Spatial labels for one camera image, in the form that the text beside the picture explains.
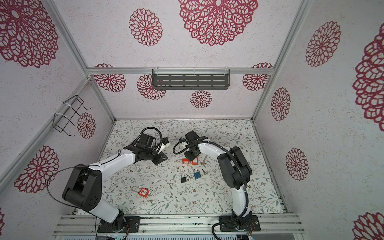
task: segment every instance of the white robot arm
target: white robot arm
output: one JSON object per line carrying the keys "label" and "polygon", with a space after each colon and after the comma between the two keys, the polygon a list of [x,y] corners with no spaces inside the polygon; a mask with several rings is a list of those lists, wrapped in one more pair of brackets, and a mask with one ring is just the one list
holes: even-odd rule
{"label": "white robot arm", "polygon": [[[158,145],[152,146],[154,137],[143,133],[147,129],[158,131],[161,138]],[[141,160],[160,164],[168,159],[162,151],[169,145],[168,138],[162,138],[158,129],[145,128],[138,138],[117,154],[87,166],[77,165],[65,187],[63,199],[101,218],[101,227],[114,232],[124,230],[124,213],[102,198],[102,182],[118,170]]]}
{"label": "white robot arm", "polygon": [[[176,152],[176,146],[179,144],[181,144],[184,149]],[[207,137],[199,137],[194,131],[190,131],[185,135],[185,138],[181,138],[173,148],[174,154],[180,154],[182,152],[184,152],[184,155],[190,162],[200,153],[217,158],[223,179],[225,183],[232,188],[232,218],[212,226],[212,233],[215,238],[218,239],[214,234],[213,228],[220,224],[233,222],[237,230],[246,229],[252,218],[252,212],[248,208],[247,194],[247,183],[250,180],[249,177],[252,174],[252,170],[240,148],[224,148],[212,142]]]}

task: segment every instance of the red flower pattern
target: red flower pattern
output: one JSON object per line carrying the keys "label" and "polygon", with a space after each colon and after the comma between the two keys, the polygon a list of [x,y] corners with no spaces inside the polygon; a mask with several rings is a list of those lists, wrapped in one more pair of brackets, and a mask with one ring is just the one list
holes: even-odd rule
{"label": "red flower pattern", "polygon": [[191,103],[196,108],[208,107],[212,102],[212,95],[207,91],[196,91],[191,95]]}
{"label": "red flower pattern", "polygon": [[56,58],[59,36],[40,1],[0,1],[0,24],[0,51],[5,60],[40,68]]}
{"label": "red flower pattern", "polygon": [[[270,63],[259,63],[254,65],[253,68],[272,68]],[[267,74],[247,74],[243,77],[243,86],[251,91],[263,89],[268,80]]]}
{"label": "red flower pattern", "polygon": [[[96,68],[114,68],[109,64],[98,64]],[[120,92],[125,88],[125,78],[123,74],[95,74],[93,75],[97,84],[110,92]]]}
{"label": "red flower pattern", "polygon": [[57,153],[49,146],[43,146],[13,185],[21,192],[37,193],[44,190],[47,180],[58,169],[59,159]]}
{"label": "red flower pattern", "polygon": [[152,75],[143,75],[137,80],[137,89],[144,97],[152,100],[160,99],[166,94],[166,90],[156,90],[153,88]]}
{"label": "red flower pattern", "polygon": [[327,22],[317,29],[308,43],[306,60],[312,67],[323,65],[333,56],[340,42],[340,26],[337,22]]}
{"label": "red flower pattern", "polygon": [[4,214],[1,212],[1,208],[0,208],[0,236],[1,236],[1,231],[3,230],[4,225],[5,225]]}
{"label": "red flower pattern", "polygon": [[133,37],[144,46],[157,44],[163,29],[156,15],[147,9],[137,9],[129,20],[129,29]]}
{"label": "red flower pattern", "polygon": [[276,121],[286,118],[291,107],[290,95],[285,88],[279,88],[273,94],[271,101],[271,113]]}
{"label": "red flower pattern", "polygon": [[83,138],[91,138],[96,129],[93,116],[89,113],[83,113],[77,121],[77,129]]}
{"label": "red flower pattern", "polygon": [[377,212],[366,212],[359,215],[359,219],[353,222],[354,240],[382,240],[384,239],[384,216]]}
{"label": "red flower pattern", "polygon": [[252,21],[257,0],[179,0],[180,17],[191,37],[201,44],[223,45],[233,41]]}
{"label": "red flower pattern", "polygon": [[297,148],[291,149],[285,160],[289,174],[296,180],[304,180],[308,174],[308,161],[304,153]]}
{"label": "red flower pattern", "polygon": [[364,109],[364,117],[378,123],[384,131],[384,23],[375,39],[364,48],[362,61],[355,70],[355,102]]}

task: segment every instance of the cable tie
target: cable tie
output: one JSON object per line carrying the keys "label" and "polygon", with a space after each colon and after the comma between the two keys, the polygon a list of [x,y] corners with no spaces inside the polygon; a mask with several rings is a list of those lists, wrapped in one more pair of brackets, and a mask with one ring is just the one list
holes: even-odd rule
{"label": "cable tie", "polygon": [[61,113],[55,113],[56,115],[62,115],[62,116],[64,116],[64,117],[67,117],[66,115],[64,115],[64,114],[61,114]]}

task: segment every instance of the black cable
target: black cable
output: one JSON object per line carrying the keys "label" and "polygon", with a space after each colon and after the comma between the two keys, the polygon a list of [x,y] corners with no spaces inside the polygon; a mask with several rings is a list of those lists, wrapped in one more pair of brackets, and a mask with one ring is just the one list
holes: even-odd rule
{"label": "black cable", "polygon": [[159,135],[160,135],[159,148],[158,148],[157,151],[156,151],[156,154],[159,154],[159,151],[160,151],[160,148],[161,148],[161,144],[162,144],[162,142],[163,142],[163,135],[161,134],[160,130],[157,129],[157,128],[155,128],[155,127],[146,127],[146,128],[144,128],[144,129],[141,131],[140,134],[142,134],[145,130],[148,130],[148,129],[153,129],[153,130],[157,131],[157,132],[159,133]]}
{"label": "black cable", "polygon": [[64,203],[64,202],[61,202],[61,201],[57,200],[56,198],[54,198],[54,197],[52,196],[52,194],[51,194],[51,192],[49,191],[49,188],[48,188],[48,186],[49,186],[50,183],[52,182],[52,181],[51,181],[51,178],[52,178],[53,176],[55,176],[55,175],[58,174],[59,172],[62,172],[62,171],[67,170],[67,169],[75,168],[75,167],[90,167],[90,165],[67,167],[67,168],[64,168],[64,169],[62,169],[62,170],[60,170],[60,171],[57,171],[56,173],[52,174],[52,175],[47,179],[46,187],[47,187],[47,192],[48,192],[49,196],[51,196],[51,198],[53,198],[53,200],[55,200],[56,202],[59,202],[59,203],[64,204],[64,205],[67,205],[67,206],[69,206],[69,207],[79,208],[79,207],[76,207],[76,206],[73,206],[73,205],[69,205],[69,204],[66,204],[66,203]]}
{"label": "black cable", "polygon": [[96,234],[96,239],[99,240],[99,237],[97,236],[96,225],[97,225],[97,217],[96,217],[96,220],[95,220],[95,234]]}
{"label": "black cable", "polygon": [[237,221],[238,219],[242,218],[242,217],[245,215],[245,213],[248,211],[248,193],[247,193],[246,191],[245,191],[244,193],[245,193],[245,208],[244,208],[243,212],[242,212],[239,216],[237,216],[237,217],[235,217],[235,218],[233,218],[233,219],[230,219],[230,220],[227,220],[227,221],[223,221],[223,222],[218,222],[218,223],[215,223],[215,224],[212,225],[211,230],[212,230],[212,234],[213,234],[213,236],[215,237],[215,239],[217,239],[217,240],[221,240],[221,239],[215,234],[215,231],[214,231],[214,228],[215,228],[215,227],[217,227],[217,226],[219,226],[219,225],[222,225],[222,224],[227,224],[227,223],[231,223],[231,222]]}
{"label": "black cable", "polygon": [[[59,172],[62,172],[62,171],[67,170],[67,169],[75,168],[75,167],[91,167],[91,165],[67,167],[67,168],[64,168],[64,169],[62,169],[62,170],[60,170],[60,171],[57,171],[56,173],[52,174],[52,175],[47,179],[46,187],[47,187],[47,192],[48,192],[49,196],[50,196],[53,200],[55,200],[56,202],[59,202],[59,203],[61,203],[61,204],[64,204],[64,205],[66,205],[66,206],[69,206],[69,207],[79,208],[79,207],[76,207],[76,206],[73,206],[73,205],[69,205],[69,204],[66,204],[66,203],[64,203],[64,202],[61,202],[61,201],[57,200],[56,198],[54,198],[54,197],[52,196],[52,194],[51,194],[51,192],[49,191],[49,188],[48,188],[48,186],[49,186],[50,183],[52,182],[52,181],[51,181],[51,178],[52,178],[53,176],[55,176],[55,175],[58,174]],[[99,240],[99,237],[97,236],[97,229],[96,229],[96,224],[97,224],[97,218],[98,218],[98,217],[97,217],[97,216],[95,216],[95,217],[96,217],[96,220],[95,220],[95,234],[96,234],[96,238],[97,238],[97,240]]]}
{"label": "black cable", "polygon": [[159,135],[160,135],[160,142],[159,142],[159,144],[156,146],[157,141],[156,141],[156,139],[155,139],[155,148],[154,148],[154,150],[152,151],[152,154],[154,154],[155,149],[157,149],[156,154],[159,154],[159,151],[160,151],[160,148],[161,148],[161,144],[162,144],[162,141],[163,141],[163,135],[161,134],[160,130],[157,129],[157,128],[155,128],[155,127],[146,127],[146,128],[144,128],[143,130],[141,130],[139,136],[138,136],[135,140],[133,140],[133,141],[131,142],[130,145],[131,145],[131,146],[135,145],[136,142],[138,141],[138,139],[140,138],[140,135],[141,135],[145,130],[148,130],[148,129],[154,129],[154,130],[156,130],[156,131],[159,133]]}
{"label": "black cable", "polygon": [[176,152],[175,152],[175,149],[176,149],[177,145],[179,145],[179,144],[182,143],[182,142],[185,142],[185,141],[180,141],[180,142],[176,143],[175,146],[173,146],[173,150],[172,150],[172,151],[173,151],[174,154],[177,155],[177,154],[180,154],[180,153],[181,153],[181,152],[180,152],[180,153],[176,153]]}
{"label": "black cable", "polygon": [[232,153],[231,153],[230,151],[228,151],[227,149],[223,148],[222,146],[220,146],[219,144],[217,144],[217,143],[215,143],[215,142],[211,142],[211,141],[199,141],[199,142],[194,142],[194,143],[192,143],[192,144],[187,145],[187,146],[186,146],[183,150],[181,150],[180,152],[176,152],[176,151],[175,151],[175,148],[176,148],[176,146],[179,145],[180,143],[182,143],[182,141],[179,141],[179,142],[176,143],[176,145],[173,147],[173,153],[176,154],[176,155],[177,155],[177,154],[180,154],[180,153],[183,153],[183,152],[185,152],[188,148],[190,148],[190,147],[192,147],[192,146],[195,146],[195,145],[198,145],[198,144],[200,144],[200,143],[212,144],[212,145],[215,145],[215,146],[219,147],[219,148],[220,148],[222,151],[224,151],[224,152],[229,156],[229,158],[232,160],[232,162],[234,163],[234,165],[235,165],[236,169],[238,170],[239,175],[240,175],[240,177],[241,177],[241,179],[242,179],[242,182],[243,182],[243,185],[244,185],[243,189],[244,189],[244,193],[245,193],[245,208],[244,208],[244,211],[243,211],[239,216],[237,216],[237,217],[235,217],[235,218],[233,218],[233,219],[230,219],[230,220],[228,220],[228,221],[224,221],[224,222],[218,222],[218,223],[212,225],[212,229],[211,229],[211,230],[212,230],[212,234],[214,235],[214,237],[215,237],[217,240],[221,240],[221,239],[215,234],[215,232],[214,232],[214,228],[215,228],[216,226],[219,226],[219,225],[222,225],[222,224],[227,224],[227,223],[230,223],[230,222],[234,222],[234,221],[240,219],[241,217],[244,216],[244,214],[245,214],[245,213],[247,212],[247,210],[248,210],[248,193],[247,193],[248,183],[247,183],[247,181],[245,180],[245,177],[243,176],[243,173],[241,172],[240,166],[239,166],[238,162],[236,161],[236,159],[233,157]]}
{"label": "black cable", "polygon": [[[108,162],[103,162],[101,164],[106,164],[106,163],[109,163],[111,162],[112,160],[115,160],[117,157],[120,157],[121,156],[121,150],[119,149],[118,150],[118,155],[116,157],[114,157],[113,159],[109,160]],[[92,167],[92,166],[98,166],[99,164],[92,164],[92,165],[89,165],[89,167]]]}

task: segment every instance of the floral tablecloth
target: floral tablecloth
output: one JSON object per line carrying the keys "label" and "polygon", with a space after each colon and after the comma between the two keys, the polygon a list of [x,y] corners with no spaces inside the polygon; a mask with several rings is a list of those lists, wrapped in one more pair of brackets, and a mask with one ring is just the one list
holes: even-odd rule
{"label": "floral tablecloth", "polygon": [[[155,166],[151,161],[140,161],[110,176],[103,183],[103,197],[126,214],[223,214],[232,209],[231,190],[224,182],[218,162],[201,154],[199,164],[176,162],[184,154],[172,153],[174,144],[194,130],[223,147],[238,146],[249,162],[253,174],[248,183],[249,201],[254,213],[284,212],[268,173],[256,136],[249,119],[241,120],[148,120],[117,121],[108,140],[102,159],[116,154],[129,145],[140,131],[149,126],[158,128],[168,137],[171,146],[164,150],[168,160]],[[145,133],[157,137],[155,131]],[[201,178],[195,179],[197,168]],[[181,183],[181,174],[187,177]],[[148,188],[146,198],[137,193]]]}

